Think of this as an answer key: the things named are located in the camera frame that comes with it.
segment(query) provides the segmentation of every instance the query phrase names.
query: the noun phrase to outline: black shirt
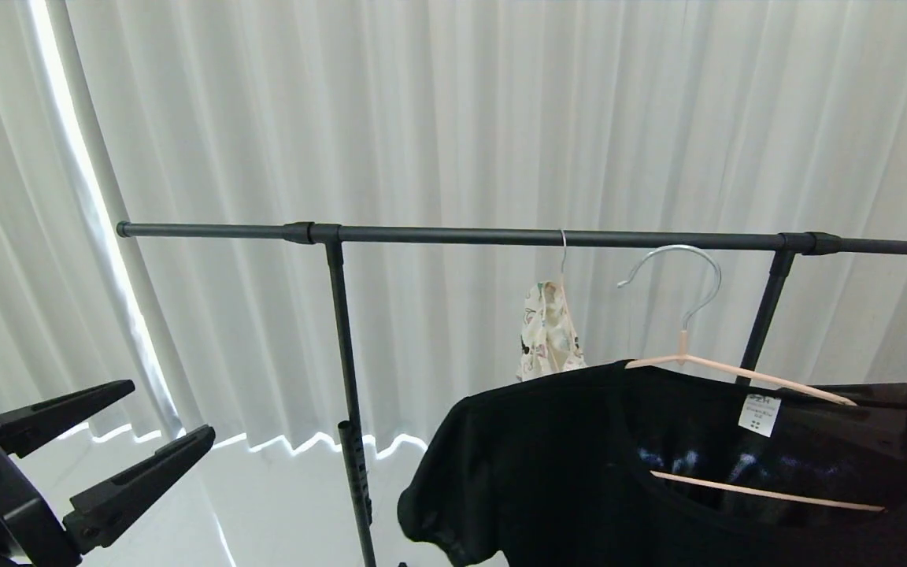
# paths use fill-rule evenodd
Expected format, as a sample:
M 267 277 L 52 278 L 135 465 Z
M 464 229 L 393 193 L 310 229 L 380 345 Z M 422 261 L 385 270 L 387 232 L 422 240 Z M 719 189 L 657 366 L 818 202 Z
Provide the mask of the black shirt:
M 737 425 L 776 395 L 771 437 Z M 822 435 L 804 419 L 867 412 L 795 392 L 624 362 L 460 401 L 401 495 L 398 519 L 450 563 L 502 550 L 515 567 L 907 566 L 907 458 Z M 664 481 L 651 470 L 885 506 L 831 509 Z

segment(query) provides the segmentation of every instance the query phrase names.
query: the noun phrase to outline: clothes rack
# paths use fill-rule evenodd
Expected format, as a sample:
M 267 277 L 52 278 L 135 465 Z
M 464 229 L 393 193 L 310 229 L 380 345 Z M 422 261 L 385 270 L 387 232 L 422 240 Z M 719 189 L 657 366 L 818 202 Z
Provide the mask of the clothes rack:
M 518 246 L 561 246 L 561 230 L 504 228 L 442 228 L 345 226 L 314 222 L 284 225 L 233 224 L 140 224 L 122 221 L 116 226 L 122 237 L 191 237 L 281 239 L 298 244 L 324 244 L 331 274 L 331 298 L 335 305 L 342 380 L 345 384 L 348 419 L 339 423 L 339 438 L 346 476 L 356 516 L 357 534 L 366 567 L 376 567 L 370 534 L 372 504 L 368 494 L 362 420 L 356 388 L 355 355 L 349 305 L 345 290 L 342 242 L 400 242 L 421 244 L 487 244 Z M 774 252 L 768 281 L 744 350 L 741 367 L 753 370 L 761 355 L 775 309 L 797 255 L 855 254 L 907 255 L 907 241 L 843 238 L 824 232 L 782 232 L 777 234 L 717 234 L 692 232 L 565 231 L 569 246 L 609 248 L 656 248 L 667 244 L 688 244 L 712 250 L 759 250 Z M 738 384 L 748 384 L 745 377 Z

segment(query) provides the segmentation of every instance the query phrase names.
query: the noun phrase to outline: white tag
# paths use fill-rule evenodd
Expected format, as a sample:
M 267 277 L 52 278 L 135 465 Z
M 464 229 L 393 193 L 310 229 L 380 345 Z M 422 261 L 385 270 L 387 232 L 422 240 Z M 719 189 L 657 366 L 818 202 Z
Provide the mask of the white tag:
M 741 419 L 737 424 L 751 431 L 772 437 L 772 426 L 779 415 L 781 398 L 769 398 L 767 395 L 748 394 L 741 409 Z

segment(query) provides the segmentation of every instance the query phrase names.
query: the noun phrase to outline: shirt sleeve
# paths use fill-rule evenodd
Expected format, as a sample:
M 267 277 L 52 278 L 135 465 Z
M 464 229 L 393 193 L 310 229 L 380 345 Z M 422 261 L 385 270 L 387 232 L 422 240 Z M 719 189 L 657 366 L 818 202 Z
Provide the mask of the shirt sleeve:
M 469 402 L 462 399 L 446 415 L 397 505 L 404 535 L 435 544 L 457 567 L 481 563 L 498 549 L 491 467 Z

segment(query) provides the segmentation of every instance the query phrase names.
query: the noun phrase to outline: floral garment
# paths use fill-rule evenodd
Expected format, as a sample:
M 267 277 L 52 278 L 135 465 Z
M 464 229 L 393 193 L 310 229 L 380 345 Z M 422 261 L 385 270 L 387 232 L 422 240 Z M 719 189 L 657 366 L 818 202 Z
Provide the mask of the floral garment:
M 560 283 L 540 281 L 530 288 L 524 300 L 520 346 L 517 381 L 587 367 Z

